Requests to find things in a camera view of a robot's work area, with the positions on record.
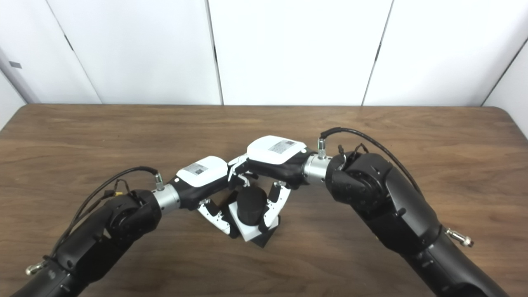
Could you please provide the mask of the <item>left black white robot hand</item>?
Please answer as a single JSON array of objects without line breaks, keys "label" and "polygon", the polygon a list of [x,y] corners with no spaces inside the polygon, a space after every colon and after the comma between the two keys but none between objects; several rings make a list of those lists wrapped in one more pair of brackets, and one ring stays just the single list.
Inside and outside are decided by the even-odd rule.
[{"label": "left black white robot hand", "polygon": [[[240,235],[239,228],[229,211],[229,204],[238,195],[236,187],[250,186],[248,177],[256,175],[232,172],[233,165],[222,158],[208,156],[180,169],[168,184],[175,190],[174,201],[179,209],[197,210],[211,224],[230,238]],[[230,190],[228,198],[217,205],[211,196],[222,190]]]}]

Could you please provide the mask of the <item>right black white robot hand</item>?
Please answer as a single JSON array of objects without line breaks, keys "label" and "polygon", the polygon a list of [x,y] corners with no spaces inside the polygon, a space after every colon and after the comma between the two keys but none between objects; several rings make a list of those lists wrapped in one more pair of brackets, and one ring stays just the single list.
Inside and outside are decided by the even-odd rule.
[{"label": "right black white robot hand", "polygon": [[272,229],[292,190],[305,184],[304,164],[312,150],[305,143],[268,135],[253,141],[247,148],[247,171],[271,177],[276,182],[266,199],[259,231]]}]

